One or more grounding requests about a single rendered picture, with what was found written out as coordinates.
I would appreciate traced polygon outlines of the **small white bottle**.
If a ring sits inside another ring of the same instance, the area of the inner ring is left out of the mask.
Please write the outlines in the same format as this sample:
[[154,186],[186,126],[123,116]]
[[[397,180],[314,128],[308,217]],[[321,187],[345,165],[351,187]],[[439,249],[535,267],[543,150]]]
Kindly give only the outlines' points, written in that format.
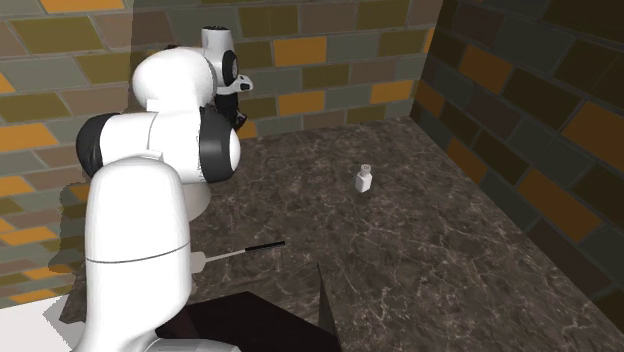
[[363,164],[355,176],[355,188],[358,192],[364,193],[370,189],[371,183],[371,166],[369,164]]

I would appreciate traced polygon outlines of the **black-handled spatula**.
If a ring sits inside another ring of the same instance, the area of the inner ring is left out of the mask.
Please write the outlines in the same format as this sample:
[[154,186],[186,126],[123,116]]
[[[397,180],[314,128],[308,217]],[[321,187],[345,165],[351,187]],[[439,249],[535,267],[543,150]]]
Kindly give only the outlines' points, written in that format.
[[279,247],[282,247],[282,246],[285,246],[285,245],[286,245],[285,241],[278,241],[278,242],[273,242],[273,243],[267,243],[267,244],[262,244],[262,245],[246,247],[246,248],[241,249],[241,250],[232,251],[232,252],[228,252],[228,253],[220,254],[220,255],[216,255],[216,256],[211,256],[211,257],[207,257],[201,251],[192,252],[190,254],[190,272],[192,274],[196,274],[196,273],[199,273],[199,272],[203,271],[205,265],[207,263],[209,263],[209,262],[214,262],[214,261],[217,261],[217,260],[221,260],[221,259],[225,259],[225,258],[229,258],[229,257],[241,255],[241,254],[246,254],[246,253],[250,253],[250,252],[254,252],[254,251],[279,248]]

